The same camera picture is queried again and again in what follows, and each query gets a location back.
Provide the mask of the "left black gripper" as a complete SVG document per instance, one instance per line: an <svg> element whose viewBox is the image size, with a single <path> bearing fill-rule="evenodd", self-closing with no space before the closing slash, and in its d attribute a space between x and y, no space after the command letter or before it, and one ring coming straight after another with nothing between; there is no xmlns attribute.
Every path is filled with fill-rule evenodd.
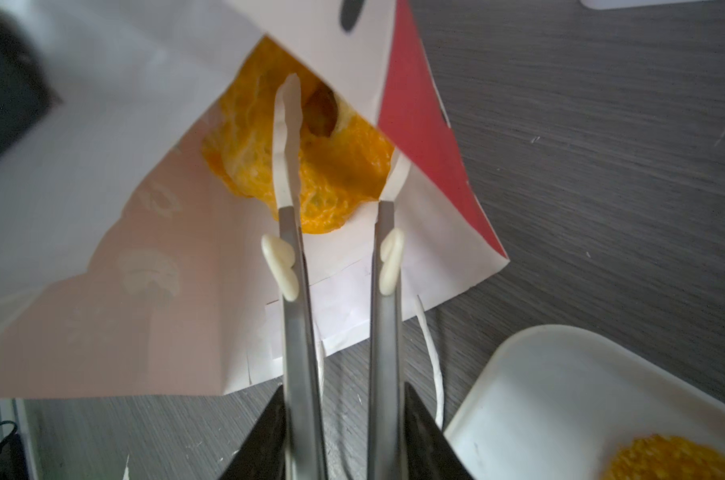
<svg viewBox="0 0 725 480"><path fill-rule="evenodd" d="M0 10L0 158L58 102L32 36Z"/></svg>

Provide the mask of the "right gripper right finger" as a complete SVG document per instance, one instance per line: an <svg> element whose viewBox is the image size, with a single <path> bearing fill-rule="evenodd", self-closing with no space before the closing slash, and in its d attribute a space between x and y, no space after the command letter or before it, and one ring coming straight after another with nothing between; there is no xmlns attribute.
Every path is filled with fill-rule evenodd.
<svg viewBox="0 0 725 480"><path fill-rule="evenodd" d="M408 382L403 422L408 479L473 480Z"/></svg>

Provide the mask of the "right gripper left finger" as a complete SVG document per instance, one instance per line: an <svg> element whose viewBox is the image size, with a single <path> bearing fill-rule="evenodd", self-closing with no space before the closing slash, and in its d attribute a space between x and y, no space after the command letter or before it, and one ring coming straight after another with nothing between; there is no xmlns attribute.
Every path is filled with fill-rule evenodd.
<svg viewBox="0 0 725 480"><path fill-rule="evenodd" d="M284 386L280 385L220 480L286 478L286 431Z"/></svg>

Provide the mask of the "metal white-tipped tongs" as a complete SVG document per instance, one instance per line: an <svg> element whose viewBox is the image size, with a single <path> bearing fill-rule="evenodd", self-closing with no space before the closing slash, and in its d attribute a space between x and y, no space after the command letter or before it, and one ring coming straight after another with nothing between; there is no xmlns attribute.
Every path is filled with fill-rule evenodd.
<svg viewBox="0 0 725 480"><path fill-rule="evenodd" d="M407 459L400 365L400 273L405 234L395 225L395 200L411 163L400 151L394 151L380 198L366 215L373 228L370 260L358 260L312 284L300 223L300 127L300 78L290 74L276 91L272 129L272 179L280 233L262 237L262 255L280 290L282 306L286 476L328 476L322 425L326 358L322 331L332 330L330 343L338 346L356 339L366 321L370 340L367 476L404 479Z"/></svg>

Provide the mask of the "red white paper bag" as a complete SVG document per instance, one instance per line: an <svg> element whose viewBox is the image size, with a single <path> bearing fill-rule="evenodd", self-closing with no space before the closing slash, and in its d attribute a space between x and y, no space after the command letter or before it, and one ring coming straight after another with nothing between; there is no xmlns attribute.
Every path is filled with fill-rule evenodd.
<svg viewBox="0 0 725 480"><path fill-rule="evenodd" d="M0 1L60 102L0 158L0 398L224 395L284 375L262 237L202 142L268 36L411 163L402 315L508 259L473 194L405 1ZM371 257L364 202L306 234L316 284Z"/></svg>

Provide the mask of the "sesame oval fake bread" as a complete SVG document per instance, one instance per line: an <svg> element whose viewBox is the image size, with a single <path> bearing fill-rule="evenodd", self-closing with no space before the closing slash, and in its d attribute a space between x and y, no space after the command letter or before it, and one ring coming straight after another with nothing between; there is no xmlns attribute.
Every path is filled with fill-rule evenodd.
<svg viewBox="0 0 725 480"><path fill-rule="evenodd" d="M684 437L640 437L618 450L601 478L725 480L725 455Z"/></svg>

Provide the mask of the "yellow fake bread roll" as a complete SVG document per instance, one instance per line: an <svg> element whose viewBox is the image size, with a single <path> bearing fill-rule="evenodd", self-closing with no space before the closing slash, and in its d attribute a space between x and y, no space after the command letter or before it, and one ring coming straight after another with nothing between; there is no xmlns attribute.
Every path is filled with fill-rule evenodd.
<svg viewBox="0 0 725 480"><path fill-rule="evenodd" d="M394 147L342 96L268 36L248 55L220 97L222 121L202 142L202 157L232 192L276 212L272 126L278 87L290 75L302 90L300 220L306 234L330 233L384 188Z"/></svg>

